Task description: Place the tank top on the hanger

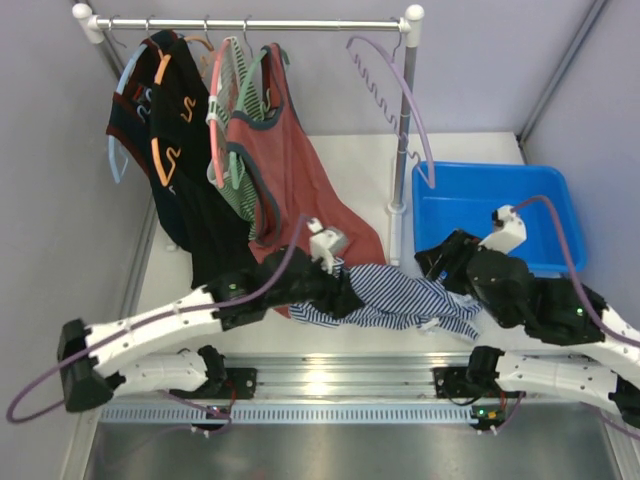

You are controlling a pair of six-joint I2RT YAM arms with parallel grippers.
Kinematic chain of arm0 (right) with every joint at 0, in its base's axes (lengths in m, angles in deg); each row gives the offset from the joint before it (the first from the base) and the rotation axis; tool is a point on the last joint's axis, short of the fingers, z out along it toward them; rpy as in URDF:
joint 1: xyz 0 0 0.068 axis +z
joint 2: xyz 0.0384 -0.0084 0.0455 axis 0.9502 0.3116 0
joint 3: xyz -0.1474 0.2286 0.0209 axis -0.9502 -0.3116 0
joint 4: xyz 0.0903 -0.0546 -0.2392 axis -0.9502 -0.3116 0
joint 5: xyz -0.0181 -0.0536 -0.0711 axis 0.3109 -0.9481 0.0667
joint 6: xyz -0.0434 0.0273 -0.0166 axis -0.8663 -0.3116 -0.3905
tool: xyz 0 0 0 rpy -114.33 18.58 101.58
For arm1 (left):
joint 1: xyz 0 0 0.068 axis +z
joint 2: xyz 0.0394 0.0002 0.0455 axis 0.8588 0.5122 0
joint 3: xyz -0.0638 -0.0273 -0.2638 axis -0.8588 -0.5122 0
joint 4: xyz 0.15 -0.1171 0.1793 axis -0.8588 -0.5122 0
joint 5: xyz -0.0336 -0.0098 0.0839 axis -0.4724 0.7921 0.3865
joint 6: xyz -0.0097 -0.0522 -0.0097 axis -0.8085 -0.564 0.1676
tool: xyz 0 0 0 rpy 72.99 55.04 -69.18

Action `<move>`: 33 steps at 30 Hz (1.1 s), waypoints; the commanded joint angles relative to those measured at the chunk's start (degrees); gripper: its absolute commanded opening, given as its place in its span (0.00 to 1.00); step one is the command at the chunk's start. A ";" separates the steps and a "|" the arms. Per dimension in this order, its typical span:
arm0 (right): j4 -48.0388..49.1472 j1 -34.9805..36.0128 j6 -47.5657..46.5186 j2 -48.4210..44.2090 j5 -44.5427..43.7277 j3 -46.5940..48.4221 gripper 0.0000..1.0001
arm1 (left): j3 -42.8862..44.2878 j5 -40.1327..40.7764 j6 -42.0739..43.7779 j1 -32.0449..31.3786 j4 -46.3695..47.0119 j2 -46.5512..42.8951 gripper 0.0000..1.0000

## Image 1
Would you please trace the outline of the blue white striped tank top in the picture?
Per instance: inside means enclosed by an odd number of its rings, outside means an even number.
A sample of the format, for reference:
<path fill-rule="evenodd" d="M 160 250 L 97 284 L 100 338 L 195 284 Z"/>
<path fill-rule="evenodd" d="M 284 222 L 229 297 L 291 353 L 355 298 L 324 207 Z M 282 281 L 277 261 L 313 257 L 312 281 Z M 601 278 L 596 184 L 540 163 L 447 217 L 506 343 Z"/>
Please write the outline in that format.
<path fill-rule="evenodd" d="M 470 296 L 447 291 L 439 281 L 412 278 L 392 265 L 346 267 L 341 259 L 335 263 L 333 276 L 348 278 L 364 305 L 338 318 L 310 303 L 293 304 L 289 316 L 329 328 L 438 329 L 468 343 L 480 336 L 475 319 L 482 311 L 481 305 Z"/>

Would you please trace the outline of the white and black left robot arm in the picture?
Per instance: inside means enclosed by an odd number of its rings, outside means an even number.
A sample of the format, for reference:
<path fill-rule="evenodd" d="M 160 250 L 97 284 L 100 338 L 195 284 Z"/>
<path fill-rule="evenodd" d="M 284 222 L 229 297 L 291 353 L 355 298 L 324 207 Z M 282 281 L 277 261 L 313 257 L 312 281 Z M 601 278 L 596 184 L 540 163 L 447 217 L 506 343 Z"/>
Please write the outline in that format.
<path fill-rule="evenodd" d="M 363 307 L 349 274 L 323 266 L 300 248 L 281 249 L 144 314 L 94 325 L 67 322 L 58 346 L 66 411 L 160 390 L 185 400 L 226 391 L 233 381 L 223 355 L 210 344 L 195 351 L 179 344 L 259 322 L 269 309 L 311 306 L 343 319 Z"/>

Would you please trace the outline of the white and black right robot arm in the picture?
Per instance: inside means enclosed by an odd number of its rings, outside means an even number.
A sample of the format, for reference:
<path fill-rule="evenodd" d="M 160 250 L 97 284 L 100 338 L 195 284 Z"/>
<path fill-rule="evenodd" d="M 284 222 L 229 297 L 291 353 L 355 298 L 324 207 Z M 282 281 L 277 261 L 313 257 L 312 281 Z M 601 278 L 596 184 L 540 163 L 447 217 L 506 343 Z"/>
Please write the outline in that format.
<path fill-rule="evenodd" d="M 566 278 L 539 278 L 511 256 L 524 233 L 493 232 L 480 239 L 463 230 L 416 253 L 421 272 L 446 290 L 478 301 L 496 325 L 472 350 L 469 389 L 553 395 L 618 414 L 639 425 L 639 333 L 591 289 L 578 294 Z M 516 353 L 504 337 L 520 328 L 529 340 L 591 359 L 555 362 Z"/>

